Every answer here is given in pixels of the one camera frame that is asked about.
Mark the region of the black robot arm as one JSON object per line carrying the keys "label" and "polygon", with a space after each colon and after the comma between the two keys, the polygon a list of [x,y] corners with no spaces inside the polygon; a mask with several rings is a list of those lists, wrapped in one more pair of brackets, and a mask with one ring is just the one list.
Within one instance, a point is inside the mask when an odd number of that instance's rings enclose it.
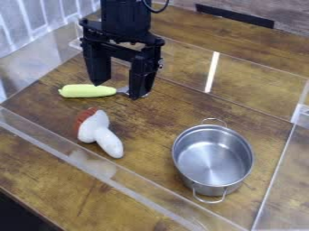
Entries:
{"label": "black robot arm", "polygon": [[101,0],[102,21],[80,20],[80,47],[90,80],[95,86],[111,79],[111,58],[130,63],[129,96],[147,95],[163,66],[161,49],[166,41],[151,32],[153,0]]}

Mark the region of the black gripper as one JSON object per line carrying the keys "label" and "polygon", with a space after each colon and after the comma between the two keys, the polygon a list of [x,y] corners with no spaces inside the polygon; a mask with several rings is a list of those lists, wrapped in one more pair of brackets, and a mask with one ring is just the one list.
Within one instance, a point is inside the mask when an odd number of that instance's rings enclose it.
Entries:
{"label": "black gripper", "polygon": [[80,47],[90,80],[95,86],[111,79],[111,57],[133,60],[130,66],[130,98],[133,100],[147,95],[155,82],[155,74],[161,67],[161,49],[165,40],[149,32],[129,29],[111,31],[103,29],[103,22],[80,20],[83,37]]}

